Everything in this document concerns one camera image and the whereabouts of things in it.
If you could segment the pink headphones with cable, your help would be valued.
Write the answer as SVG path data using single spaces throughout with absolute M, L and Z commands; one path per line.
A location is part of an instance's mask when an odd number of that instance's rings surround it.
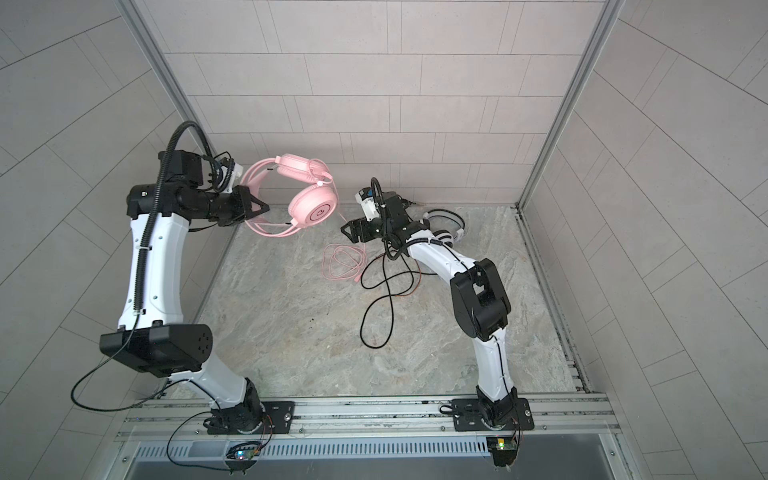
M 290 220 L 284 224 L 283 230 L 270 232 L 266 228 L 275 226 L 275 223 L 254 217 L 245 222 L 252 232 L 266 238 L 287 238 L 324 222 L 337 212 L 339 194 L 325 162 L 291 154 L 264 159 L 245 170 L 240 184 L 257 197 L 271 173 L 299 181 L 305 188 L 289 202 Z M 364 247 L 328 244 L 322 252 L 321 270 L 327 280 L 359 282 L 367 265 L 368 255 Z

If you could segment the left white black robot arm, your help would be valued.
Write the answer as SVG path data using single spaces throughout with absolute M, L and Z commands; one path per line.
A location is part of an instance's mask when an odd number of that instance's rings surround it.
M 181 306 L 181 263 L 194 219 L 217 221 L 241 205 L 180 181 L 137 185 L 127 197 L 133 238 L 125 307 L 115 332 L 99 340 L 102 354 L 139 373 L 186 384 L 208 399 L 210 434 L 251 434 L 269 426 L 253 382 L 232 371 L 213 351 L 205 324 L 185 321 Z

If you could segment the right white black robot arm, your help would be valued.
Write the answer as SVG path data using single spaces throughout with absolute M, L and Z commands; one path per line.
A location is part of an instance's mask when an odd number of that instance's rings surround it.
M 451 293 L 454 318 L 473 344 L 478 368 L 479 411 L 487 427 L 521 431 L 527 407 L 511 378 L 506 355 L 506 328 L 511 303 L 496 265 L 474 260 L 453 249 L 427 219 L 414 220 L 409 202 L 395 192 L 364 188 L 356 194 L 364 216 L 341 227 L 354 243 L 380 239 L 392 260 L 409 256 L 444 280 Z

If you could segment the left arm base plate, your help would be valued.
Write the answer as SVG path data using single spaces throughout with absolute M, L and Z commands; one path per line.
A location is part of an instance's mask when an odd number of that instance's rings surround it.
M 295 406 L 292 401 L 266 401 L 255 407 L 212 409 L 203 425 L 209 435 L 287 434 Z

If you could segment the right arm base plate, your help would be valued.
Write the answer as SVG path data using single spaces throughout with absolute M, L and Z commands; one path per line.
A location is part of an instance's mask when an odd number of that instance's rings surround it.
M 502 400 L 493 405 L 478 399 L 456 398 L 448 404 L 457 432 L 532 431 L 532 410 L 526 398 Z

